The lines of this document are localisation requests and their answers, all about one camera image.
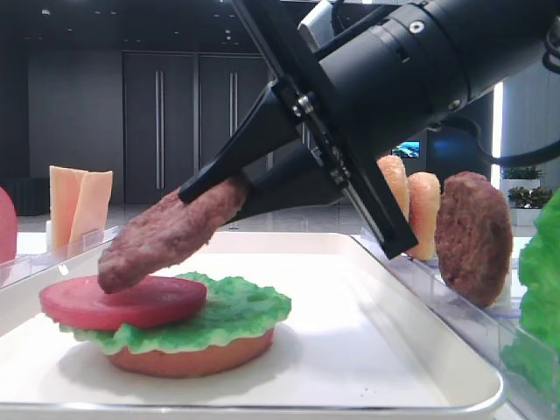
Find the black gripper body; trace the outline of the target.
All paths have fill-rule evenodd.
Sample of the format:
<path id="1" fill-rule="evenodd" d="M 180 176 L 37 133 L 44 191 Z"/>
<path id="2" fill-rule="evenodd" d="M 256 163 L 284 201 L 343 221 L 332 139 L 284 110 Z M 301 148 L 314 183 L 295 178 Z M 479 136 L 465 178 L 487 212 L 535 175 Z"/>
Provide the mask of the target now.
<path id="1" fill-rule="evenodd" d="M 344 120 L 341 97 L 281 3 L 236 1 L 234 8 L 276 79 L 293 79 L 297 88 L 293 106 L 302 117 L 297 130 L 303 126 L 312 135 L 329 174 L 373 231 L 385 255 L 393 258 L 417 245 L 377 164 L 360 162 L 358 137 Z"/>

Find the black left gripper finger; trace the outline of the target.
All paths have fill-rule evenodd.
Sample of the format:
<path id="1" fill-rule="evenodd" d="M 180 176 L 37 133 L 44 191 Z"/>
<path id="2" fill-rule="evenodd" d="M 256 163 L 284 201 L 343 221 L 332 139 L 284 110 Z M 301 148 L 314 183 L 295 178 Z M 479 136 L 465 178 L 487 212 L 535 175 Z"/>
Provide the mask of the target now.
<path id="1" fill-rule="evenodd" d="M 256 160 L 296 140 L 302 120 L 301 112 L 293 106 L 296 93 L 290 77 L 269 82 L 231 138 L 197 176 L 180 187 L 178 197 L 190 203 Z"/>

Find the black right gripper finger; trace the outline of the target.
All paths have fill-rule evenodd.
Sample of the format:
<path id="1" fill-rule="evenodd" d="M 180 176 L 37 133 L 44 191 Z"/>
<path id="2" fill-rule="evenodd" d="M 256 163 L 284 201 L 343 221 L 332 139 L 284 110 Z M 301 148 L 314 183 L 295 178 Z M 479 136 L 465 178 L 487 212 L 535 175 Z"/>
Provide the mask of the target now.
<path id="1" fill-rule="evenodd" d="M 299 146 L 250 183 L 248 196 L 231 222 L 299 207 L 330 206 L 343 198 L 319 149 Z"/>

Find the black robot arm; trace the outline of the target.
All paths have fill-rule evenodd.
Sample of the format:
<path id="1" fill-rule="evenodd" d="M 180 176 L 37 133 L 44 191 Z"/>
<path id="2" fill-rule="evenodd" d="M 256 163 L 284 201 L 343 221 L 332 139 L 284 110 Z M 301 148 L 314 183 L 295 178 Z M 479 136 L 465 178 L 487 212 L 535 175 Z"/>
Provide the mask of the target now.
<path id="1" fill-rule="evenodd" d="M 555 1 L 422 1 L 371 13 L 313 52 L 278 1 L 234 9 L 275 79 L 218 155 L 179 192 L 195 200 L 298 139 L 255 182 L 239 219 L 348 198 L 387 257 L 417 244 L 377 158 L 421 130 L 455 125 L 457 110 L 543 56 Z"/>

